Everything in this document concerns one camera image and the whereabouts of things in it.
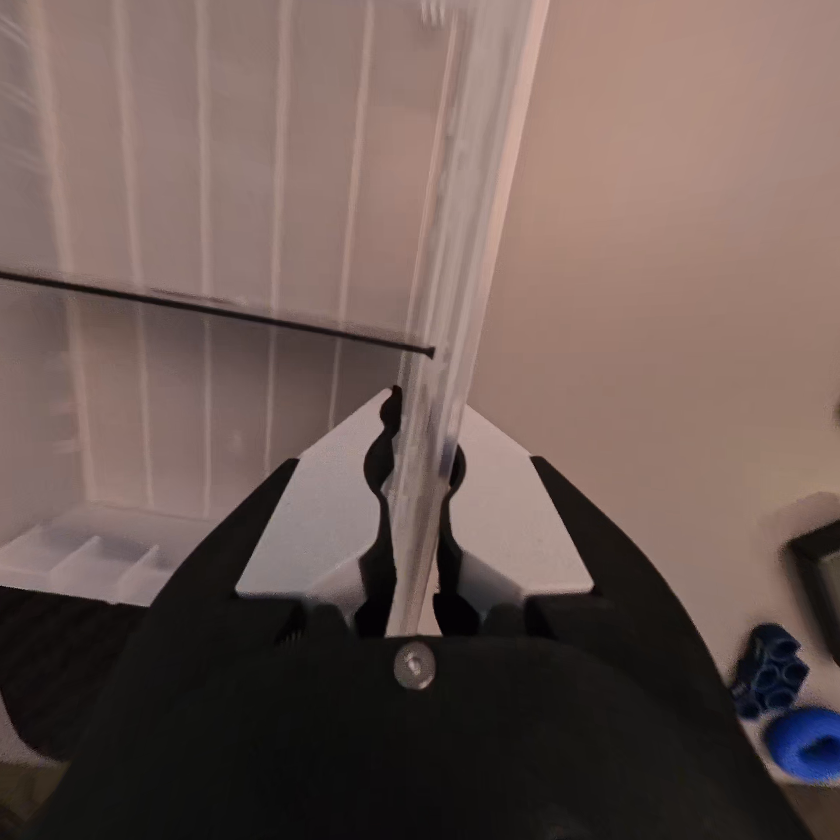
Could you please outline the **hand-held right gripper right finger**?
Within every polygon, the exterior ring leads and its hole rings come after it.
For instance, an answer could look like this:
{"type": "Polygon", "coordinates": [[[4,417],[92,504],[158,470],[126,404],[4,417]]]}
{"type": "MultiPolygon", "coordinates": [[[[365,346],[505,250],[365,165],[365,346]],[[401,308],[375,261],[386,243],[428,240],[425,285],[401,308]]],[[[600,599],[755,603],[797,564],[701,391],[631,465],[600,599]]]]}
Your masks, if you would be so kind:
{"type": "Polygon", "coordinates": [[[437,631],[470,636],[496,607],[593,591],[529,451],[465,408],[438,521],[437,631]]]}

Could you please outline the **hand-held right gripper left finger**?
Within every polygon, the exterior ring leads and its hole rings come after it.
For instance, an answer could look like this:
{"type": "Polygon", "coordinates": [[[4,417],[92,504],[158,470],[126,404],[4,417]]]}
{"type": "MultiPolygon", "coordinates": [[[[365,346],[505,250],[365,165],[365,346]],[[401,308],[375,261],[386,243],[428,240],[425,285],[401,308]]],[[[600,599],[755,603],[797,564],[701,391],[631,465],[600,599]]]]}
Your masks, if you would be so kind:
{"type": "Polygon", "coordinates": [[[383,637],[396,563],[387,484],[403,391],[377,393],[297,460],[235,591],[335,606],[361,637],[383,637]]]}

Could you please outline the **clear plastic bin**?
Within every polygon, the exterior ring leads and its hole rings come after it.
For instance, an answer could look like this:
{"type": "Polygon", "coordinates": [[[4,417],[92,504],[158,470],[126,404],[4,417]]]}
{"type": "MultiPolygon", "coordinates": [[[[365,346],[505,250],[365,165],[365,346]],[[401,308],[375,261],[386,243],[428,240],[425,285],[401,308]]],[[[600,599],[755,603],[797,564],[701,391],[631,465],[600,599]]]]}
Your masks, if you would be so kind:
{"type": "Polygon", "coordinates": [[[421,622],[549,2],[2,2],[2,573],[149,602],[395,385],[421,622]]]}

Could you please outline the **blue tube block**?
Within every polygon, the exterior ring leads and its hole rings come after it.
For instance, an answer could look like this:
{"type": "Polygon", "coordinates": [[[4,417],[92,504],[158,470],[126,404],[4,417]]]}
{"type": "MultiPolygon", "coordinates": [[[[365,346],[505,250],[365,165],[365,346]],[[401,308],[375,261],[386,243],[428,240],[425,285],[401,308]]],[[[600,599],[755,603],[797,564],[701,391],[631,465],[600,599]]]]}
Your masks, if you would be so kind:
{"type": "Polygon", "coordinates": [[[801,644],[781,625],[757,625],[748,638],[729,688],[737,717],[753,721],[796,702],[810,669],[801,644]]]}

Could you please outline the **blue foam roll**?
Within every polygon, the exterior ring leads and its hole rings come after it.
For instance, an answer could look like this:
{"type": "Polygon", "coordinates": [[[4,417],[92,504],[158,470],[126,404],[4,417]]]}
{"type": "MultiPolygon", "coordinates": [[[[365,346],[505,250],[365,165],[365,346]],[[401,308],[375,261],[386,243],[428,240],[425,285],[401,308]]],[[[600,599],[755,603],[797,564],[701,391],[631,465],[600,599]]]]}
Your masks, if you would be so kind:
{"type": "Polygon", "coordinates": [[[799,707],[774,719],[763,732],[772,761],[794,779],[826,784],[839,777],[839,713],[799,707]]]}

